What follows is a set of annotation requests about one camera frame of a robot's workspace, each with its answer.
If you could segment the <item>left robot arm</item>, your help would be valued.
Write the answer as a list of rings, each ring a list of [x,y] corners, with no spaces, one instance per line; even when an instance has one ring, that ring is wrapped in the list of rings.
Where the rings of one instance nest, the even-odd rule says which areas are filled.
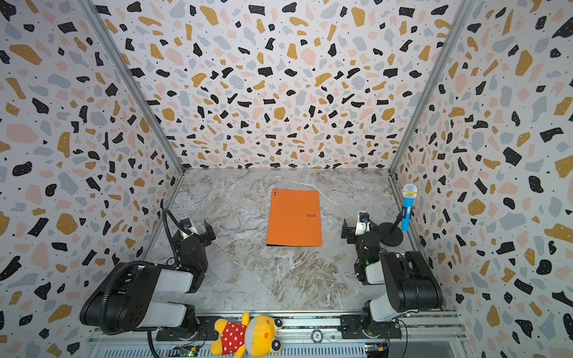
[[[204,231],[199,232],[188,218],[178,223],[170,242],[176,256],[172,265],[141,260],[118,263],[83,305],[82,325],[110,336],[160,328],[185,339],[197,333],[194,306],[155,301],[154,296],[198,291],[208,269],[205,248],[216,239],[212,226],[203,225]]]

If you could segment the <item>poker chip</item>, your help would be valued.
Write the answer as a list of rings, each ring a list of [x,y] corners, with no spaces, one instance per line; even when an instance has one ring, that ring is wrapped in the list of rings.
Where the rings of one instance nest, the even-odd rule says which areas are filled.
[[[321,343],[323,340],[323,334],[320,330],[314,330],[311,334],[311,339],[314,343]]]

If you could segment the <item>orange folder black inside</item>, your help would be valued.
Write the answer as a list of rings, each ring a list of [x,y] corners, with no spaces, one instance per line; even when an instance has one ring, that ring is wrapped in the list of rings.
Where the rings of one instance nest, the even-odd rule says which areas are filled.
[[[318,191],[273,189],[267,245],[322,247]]]

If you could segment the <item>blue toy microphone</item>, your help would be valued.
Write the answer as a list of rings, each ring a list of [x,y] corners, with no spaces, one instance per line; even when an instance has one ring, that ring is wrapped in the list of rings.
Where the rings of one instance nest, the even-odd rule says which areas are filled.
[[[413,183],[408,183],[402,188],[403,206],[401,210],[401,230],[407,233],[410,225],[411,212],[413,210],[414,201],[418,194],[417,186]]]

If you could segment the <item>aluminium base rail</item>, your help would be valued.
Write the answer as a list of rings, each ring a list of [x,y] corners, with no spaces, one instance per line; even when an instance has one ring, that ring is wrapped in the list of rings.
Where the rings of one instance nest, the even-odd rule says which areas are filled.
[[[366,357],[365,345],[387,342],[389,357],[472,357],[472,349],[456,314],[439,310],[408,313],[398,319],[398,327],[379,337],[363,334],[346,336],[342,318],[359,316],[358,311],[266,311],[265,316],[279,318],[283,327],[276,337],[281,350],[271,357]],[[238,322],[239,312],[206,312],[197,316],[199,331],[189,338],[159,329],[150,334],[143,331],[109,337],[95,331],[83,357],[170,357],[170,351],[182,345],[198,345],[197,357],[211,357],[210,345],[218,339],[214,329],[217,319]],[[320,330],[321,343],[314,343],[311,334]]]

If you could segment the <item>green circuit board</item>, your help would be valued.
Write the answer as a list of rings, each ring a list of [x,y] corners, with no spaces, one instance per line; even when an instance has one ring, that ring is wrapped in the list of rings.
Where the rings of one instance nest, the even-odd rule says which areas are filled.
[[[197,357],[200,352],[198,345],[182,345],[170,351],[170,357]]]

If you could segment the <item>yellow plush toy red dress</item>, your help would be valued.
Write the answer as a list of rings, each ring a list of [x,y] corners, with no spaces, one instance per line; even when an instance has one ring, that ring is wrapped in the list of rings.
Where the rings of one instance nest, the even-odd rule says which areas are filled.
[[[219,334],[217,340],[210,345],[210,353],[215,356],[265,357],[267,354],[278,353],[281,341],[276,334],[283,327],[283,321],[270,316],[256,316],[250,319],[244,313],[241,322],[218,319],[214,324]]]

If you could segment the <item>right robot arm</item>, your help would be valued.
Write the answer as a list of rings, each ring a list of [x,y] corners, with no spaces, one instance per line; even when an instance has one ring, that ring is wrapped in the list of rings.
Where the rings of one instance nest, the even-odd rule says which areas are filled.
[[[408,313],[436,310],[443,293],[428,263],[418,251],[393,252],[407,232],[409,214],[398,214],[395,222],[374,223],[367,212],[359,212],[356,225],[343,222],[341,238],[355,247],[355,276],[364,286],[384,286],[385,293],[368,300],[359,316],[342,318],[346,336],[388,334],[398,319]]]

